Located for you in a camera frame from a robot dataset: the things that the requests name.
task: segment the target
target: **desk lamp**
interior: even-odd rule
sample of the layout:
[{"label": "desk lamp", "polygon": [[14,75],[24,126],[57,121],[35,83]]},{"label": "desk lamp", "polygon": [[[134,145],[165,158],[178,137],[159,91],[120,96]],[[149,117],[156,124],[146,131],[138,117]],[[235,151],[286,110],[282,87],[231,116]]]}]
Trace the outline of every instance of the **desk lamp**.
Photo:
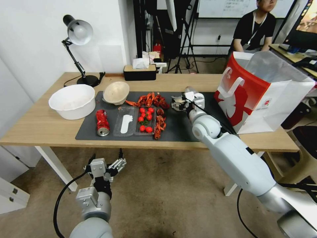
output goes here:
[{"label": "desk lamp", "polygon": [[63,17],[63,22],[67,26],[67,34],[68,37],[62,41],[66,50],[72,57],[76,67],[79,72],[82,74],[82,77],[77,80],[77,84],[87,84],[89,86],[95,87],[100,83],[100,80],[93,75],[85,75],[85,69],[82,65],[75,59],[73,54],[71,53],[69,46],[71,44],[75,45],[85,45],[87,44],[93,34],[92,26],[83,20],[76,20],[71,15],[65,15]]}]

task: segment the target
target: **tissue box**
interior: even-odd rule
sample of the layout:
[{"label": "tissue box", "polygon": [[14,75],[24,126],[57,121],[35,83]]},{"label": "tissue box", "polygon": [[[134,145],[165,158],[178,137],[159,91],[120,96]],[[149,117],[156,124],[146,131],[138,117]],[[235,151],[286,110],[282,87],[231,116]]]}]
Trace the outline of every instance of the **tissue box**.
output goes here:
[{"label": "tissue box", "polygon": [[156,80],[156,66],[151,64],[147,69],[133,69],[132,65],[126,65],[123,74],[126,81]]}]

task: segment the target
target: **lamp arm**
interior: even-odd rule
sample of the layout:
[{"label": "lamp arm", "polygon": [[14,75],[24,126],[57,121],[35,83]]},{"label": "lamp arm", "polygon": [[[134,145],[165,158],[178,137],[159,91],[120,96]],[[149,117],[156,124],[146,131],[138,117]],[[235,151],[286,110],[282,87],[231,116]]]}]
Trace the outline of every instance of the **lamp arm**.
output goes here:
[{"label": "lamp arm", "polygon": [[72,52],[69,49],[69,46],[72,45],[72,42],[68,41],[68,38],[66,38],[65,40],[62,41],[63,45],[65,46],[66,50],[68,51],[68,53],[70,54],[71,58],[73,59],[76,67],[78,68],[79,72],[82,75],[83,81],[86,81],[86,75],[85,75],[85,69],[82,67],[82,65],[75,59],[75,57],[73,56]]}]

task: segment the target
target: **red and white bag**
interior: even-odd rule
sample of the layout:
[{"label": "red and white bag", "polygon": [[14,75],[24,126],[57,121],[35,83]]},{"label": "red and white bag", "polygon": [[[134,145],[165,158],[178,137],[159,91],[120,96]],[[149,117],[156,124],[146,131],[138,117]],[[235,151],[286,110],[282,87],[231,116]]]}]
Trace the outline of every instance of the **red and white bag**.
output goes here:
[{"label": "red and white bag", "polygon": [[[270,54],[274,55],[266,53],[273,58],[259,65],[262,73],[265,67],[277,69],[276,62],[282,60]],[[316,86],[314,80],[285,61],[280,64],[281,70],[277,69],[277,77],[282,81],[268,83],[244,69],[253,55],[233,52],[215,93],[216,101],[238,134],[275,131]]]}]

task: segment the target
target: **wooden table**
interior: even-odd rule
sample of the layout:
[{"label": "wooden table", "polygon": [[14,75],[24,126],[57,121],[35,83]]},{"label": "wooden table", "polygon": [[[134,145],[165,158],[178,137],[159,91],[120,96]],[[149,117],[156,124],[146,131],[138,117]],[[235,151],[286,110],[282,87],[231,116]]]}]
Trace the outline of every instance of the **wooden table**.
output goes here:
[{"label": "wooden table", "polygon": [[[282,57],[286,61],[288,61],[290,64],[297,63],[298,61],[301,61],[305,57],[309,57],[306,54],[303,53],[295,53],[295,54],[288,54],[284,49],[279,48],[279,44],[272,44],[270,45],[270,49],[273,53],[276,55]],[[313,71],[308,68],[298,68],[303,73],[308,74],[310,77],[317,79],[317,72]]]},{"label": "wooden table", "polygon": [[[20,118],[20,120],[0,139],[2,145],[35,146],[48,164],[60,178],[68,183],[72,177],[51,150],[50,146],[60,147],[112,147],[133,149],[207,149],[200,142],[167,142],[167,141],[102,141],[75,140],[75,136],[84,119],[69,121],[61,118],[49,108],[51,95],[63,87],[64,82],[79,76],[79,73],[64,73],[48,91]],[[101,84],[95,87],[96,93],[115,81],[124,81],[121,75],[104,77]],[[170,91],[182,92],[187,86],[193,86],[200,92],[214,92],[220,83],[220,74],[158,74],[155,81],[127,82],[131,91]],[[275,132],[240,135],[240,138],[254,151],[296,152],[298,147],[282,129]],[[70,189],[75,191],[76,183]]]}]

